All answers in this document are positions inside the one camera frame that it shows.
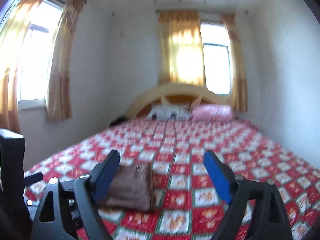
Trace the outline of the brown knitted sweater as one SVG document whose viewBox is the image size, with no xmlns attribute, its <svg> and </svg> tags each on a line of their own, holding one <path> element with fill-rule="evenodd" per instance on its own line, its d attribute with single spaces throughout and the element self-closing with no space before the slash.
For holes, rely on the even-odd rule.
<svg viewBox="0 0 320 240">
<path fill-rule="evenodd" d="M 148 163 L 120 166 L 106 196 L 97 202 L 100 208 L 119 207 L 137 211 L 156 208 L 153 172 Z"/>
</svg>

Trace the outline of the red checkered bear bedspread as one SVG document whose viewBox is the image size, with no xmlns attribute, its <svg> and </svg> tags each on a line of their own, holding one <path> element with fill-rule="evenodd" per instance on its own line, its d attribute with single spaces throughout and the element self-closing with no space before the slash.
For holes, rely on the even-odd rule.
<svg viewBox="0 0 320 240">
<path fill-rule="evenodd" d="M 157 205 L 150 213 L 100 210 L 114 239 L 210 239 L 227 206 L 203 165 L 206 150 L 249 180 L 274 180 L 294 239 L 302 239 L 319 217 L 319 169 L 238 120 L 125 122 L 36 164 L 30 172 L 41 172 L 43 180 L 28 187 L 25 196 L 40 199 L 50 178 L 74 179 L 113 149 L 123 166 L 151 165 Z"/>
</svg>

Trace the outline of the black item beside bed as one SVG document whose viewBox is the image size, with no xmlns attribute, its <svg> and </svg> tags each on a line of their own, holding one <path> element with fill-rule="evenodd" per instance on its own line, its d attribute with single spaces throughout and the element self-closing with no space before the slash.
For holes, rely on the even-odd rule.
<svg viewBox="0 0 320 240">
<path fill-rule="evenodd" d="M 128 120 L 128 118 L 126 116 L 124 116 L 124 115 L 119 116 L 110 122 L 109 127 L 117 126 L 123 122 L 126 122 L 127 120 Z"/>
</svg>

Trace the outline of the yellow side window curtain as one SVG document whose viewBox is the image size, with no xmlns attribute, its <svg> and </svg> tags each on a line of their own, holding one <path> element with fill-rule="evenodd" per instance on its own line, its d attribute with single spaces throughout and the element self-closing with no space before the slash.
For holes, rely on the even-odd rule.
<svg viewBox="0 0 320 240">
<path fill-rule="evenodd" d="M 48 122 L 72 117 L 70 64 L 74 35 L 85 0 L 67 0 L 53 39 L 53 58 L 46 96 Z"/>
</svg>

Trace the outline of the pink pillow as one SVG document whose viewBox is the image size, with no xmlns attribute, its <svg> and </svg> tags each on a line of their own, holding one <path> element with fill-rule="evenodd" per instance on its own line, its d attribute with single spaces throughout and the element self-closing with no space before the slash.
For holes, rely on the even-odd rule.
<svg viewBox="0 0 320 240">
<path fill-rule="evenodd" d="M 229 121 L 234 114 L 230 106 L 202 104 L 195 107 L 190 118 L 194 121 Z"/>
</svg>

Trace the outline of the side window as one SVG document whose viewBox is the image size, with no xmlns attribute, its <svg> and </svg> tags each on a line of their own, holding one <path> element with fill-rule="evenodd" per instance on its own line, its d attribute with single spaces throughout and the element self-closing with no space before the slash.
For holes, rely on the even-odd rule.
<svg viewBox="0 0 320 240">
<path fill-rule="evenodd" d="M 23 41 L 23 61 L 17 81 L 18 109 L 44 107 L 54 41 L 63 9 L 44 0 L 36 9 Z"/>
</svg>

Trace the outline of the grey white patterned pillow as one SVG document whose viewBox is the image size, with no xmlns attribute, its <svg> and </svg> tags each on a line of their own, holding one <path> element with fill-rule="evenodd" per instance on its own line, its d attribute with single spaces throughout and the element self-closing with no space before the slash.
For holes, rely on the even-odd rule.
<svg viewBox="0 0 320 240">
<path fill-rule="evenodd" d="M 146 116 L 150 120 L 166 121 L 166 120 L 188 120 L 190 118 L 189 104 L 154 104 L 151 111 Z"/>
</svg>

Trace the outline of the yellow curtain right of headboard window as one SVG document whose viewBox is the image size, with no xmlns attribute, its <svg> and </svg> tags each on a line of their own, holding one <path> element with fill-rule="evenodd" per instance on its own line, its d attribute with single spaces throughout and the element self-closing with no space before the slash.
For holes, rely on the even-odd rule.
<svg viewBox="0 0 320 240">
<path fill-rule="evenodd" d="M 222 22 L 229 36 L 232 57 L 232 102 L 235 111 L 247 112 L 247 79 L 241 41 L 236 27 L 235 15 L 222 15 Z"/>
</svg>

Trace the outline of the yellow curtain of headboard window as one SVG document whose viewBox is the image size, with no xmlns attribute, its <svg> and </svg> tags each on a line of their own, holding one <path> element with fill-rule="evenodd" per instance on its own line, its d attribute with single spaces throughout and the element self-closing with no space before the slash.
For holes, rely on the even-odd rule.
<svg viewBox="0 0 320 240">
<path fill-rule="evenodd" d="M 222 22 L 229 36 L 232 57 L 232 102 L 235 111 L 247 112 L 247 79 L 241 41 L 236 27 L 235 15 L 222 15 Z"/>
<path fill-rule="evenodd" d="M 158 20 L 161 69 L 158 84 L 204 86 L 205 70 L 199 13 L 163 11 Z"/>
</svg>

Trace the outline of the cream arched wooden headboard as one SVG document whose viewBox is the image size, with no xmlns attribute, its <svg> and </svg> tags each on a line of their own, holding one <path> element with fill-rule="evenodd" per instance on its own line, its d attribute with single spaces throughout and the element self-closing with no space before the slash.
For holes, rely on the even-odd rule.
<svg viewBox="0 0 320 240">
<path fill-rule="evenodd" d="M 142 95 L 135 98 L 126 117 L 136 118 L 147 115 L 154 103 L 209 103 L 216 105 L 232 105 L 230 95 L 215 94 L 206 87 L 194 86 L 183 83 L 167 83 L 146 90 Z"/>
</svg>

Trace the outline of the headboard window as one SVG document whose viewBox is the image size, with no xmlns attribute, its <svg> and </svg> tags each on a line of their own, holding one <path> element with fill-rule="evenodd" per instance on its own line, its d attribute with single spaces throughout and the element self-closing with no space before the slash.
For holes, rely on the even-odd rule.
<svg viewBox="0 0 320 240">
<path fill-rule="evenodd" d="M 231 92 L 229 37 L 220 24 L 201 23 L 204 71 L 208 90 L 219 95 Z"/>
</svg>

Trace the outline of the yellow curtain left of headboard window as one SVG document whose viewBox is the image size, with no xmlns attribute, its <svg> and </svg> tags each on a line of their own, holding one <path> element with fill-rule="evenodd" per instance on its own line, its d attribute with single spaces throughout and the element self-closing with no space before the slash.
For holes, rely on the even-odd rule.
<svg viewBox="0 0 320 240">
<path fill-rule="evenodd" d="M 205 70 L 199 13 L 163 11 L 158 20 L 161 69 L 158 84 L 204 86 Z"/>
</svg>

